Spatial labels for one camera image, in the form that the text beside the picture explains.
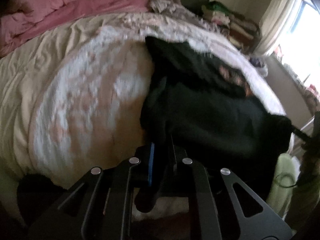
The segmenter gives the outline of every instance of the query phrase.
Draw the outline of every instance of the green cloth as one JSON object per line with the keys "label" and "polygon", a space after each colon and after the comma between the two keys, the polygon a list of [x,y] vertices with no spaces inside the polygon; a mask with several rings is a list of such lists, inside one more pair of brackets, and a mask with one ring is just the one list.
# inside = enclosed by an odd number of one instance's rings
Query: green cloth
{"label": "green cloth", "polygon": [[220,11],[223,12],[226,16],[231,14],[231,11],[223,4],[218,1],[209,2],[206,5],[206,8],[211,11]]}
{"label": "green cloth", "polygon": [[281,154],[275,169],[267,204],[280,216],[284,217],[292,197],[292,188],[285,188],[296,183],[296,171],[289,154]]}

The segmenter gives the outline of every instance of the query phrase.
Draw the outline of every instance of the pile of clothes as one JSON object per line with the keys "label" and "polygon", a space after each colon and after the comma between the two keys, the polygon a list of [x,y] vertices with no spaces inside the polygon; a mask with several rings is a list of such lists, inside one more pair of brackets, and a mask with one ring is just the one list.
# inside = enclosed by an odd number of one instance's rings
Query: pile of clothes
{"label": "pile of clothes", "polygon": [[255,192],[270,190],[291,121],[269,114],[242,72],[188,42],[146,37],[155,64],[140,117],[149,139],[168,136],[209,169],[230,168]]}
{"label": "pile of clothes", "polygon": [[259,26],[241,14],[230,11],[218,1],[202,6],[203,18],[216,23],[220,32],[244,54],[253,52],[261,40]]}
{"label": "pile of clothes", "polygon": [[[248,49],[245,49],[245,45],[237,41],[235,37],[238,32],[244,33],[244,37],[251,41],[253,36],[246,33],[240,25],[246,29],[249,28],[252,32],[258,32],[259,28],[251,22],[239,20],[228,12],[226,7],[218,6],[218,4],[220,4],[219,2],[216,3],[217,5],[214,11],[208,10],[205,6],[202,7],[204,11],[202,18],[185,8],[180,0],[150,0],[149,6],[155,13],[167,15],[173,19],[183,20],[211,32],[222,33],[222,35],[227,37],[241,52],[248,52]],[[261,76],[266,77],[268,75],[268,67],[262,58],[251,54],[246,55],[246,57],[250,63],[256,67]]]}

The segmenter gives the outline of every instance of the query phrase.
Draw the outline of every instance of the white comforter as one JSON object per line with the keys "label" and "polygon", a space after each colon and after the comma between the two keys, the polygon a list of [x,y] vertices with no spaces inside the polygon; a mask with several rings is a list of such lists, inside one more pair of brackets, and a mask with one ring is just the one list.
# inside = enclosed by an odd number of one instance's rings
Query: white comforter
{"label": "white comforter", "polygon": [[[265,80],[220,34],[152,13],[90,17],[47,31],[0,60],[0,165],[6,174],[19,179],[36,172],[69,187],[91,166],[109,168],[133,155],[143,144],[139,117],[153,71],[146,35],[187,40],[215,54],[242,70],[270,113],[285,114]],[[85,92],[90,99],[79,101]],[[116,98],[99,105],[104,95]],[[91,122],[93,116],[100,123]],[[97,131],[106,136],[92,140]]]}

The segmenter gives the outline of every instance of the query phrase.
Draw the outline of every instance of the black metal frame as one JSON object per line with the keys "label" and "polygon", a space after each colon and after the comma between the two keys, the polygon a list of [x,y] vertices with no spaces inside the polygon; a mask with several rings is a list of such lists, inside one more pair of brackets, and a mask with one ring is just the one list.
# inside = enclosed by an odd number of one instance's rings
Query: black metal frame
{"label": "black metal frame", "polygon": [[[192,218],[191,239],[222,240],[212,194],[213,179],[200,162],[189,159],[185,150],[175,146],[172,140],[168,148],[153,144],[139,147],[135,157],[113,169],[95,167],[87,172],[30,227],[29,238],[128,239],[132,192],[134,187],[140,187],[141,194],[137,195],[135,203],[141,211],[149,211],[161,195],[187,196]],[[159,158],[163,161],[151,161]],[[292,238],[289,226],[239,177],[228,169],[218,172],[217,177],[222,178],[235,210],[239,240]],[[262,207],[260,213],[245,217],[233,186],[235,183]]]}

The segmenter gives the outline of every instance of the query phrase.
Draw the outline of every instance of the white curtain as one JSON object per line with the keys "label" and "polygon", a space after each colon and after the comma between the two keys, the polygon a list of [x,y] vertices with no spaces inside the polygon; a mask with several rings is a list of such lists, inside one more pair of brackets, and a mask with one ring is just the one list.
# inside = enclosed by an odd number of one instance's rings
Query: white curtain
{"label": "white curtain", "polygon": [[301,0],[272,0],[260,21],[262,39],[255,53],[270,55],[279,45],[282,34],[287,33],[292,26]]}

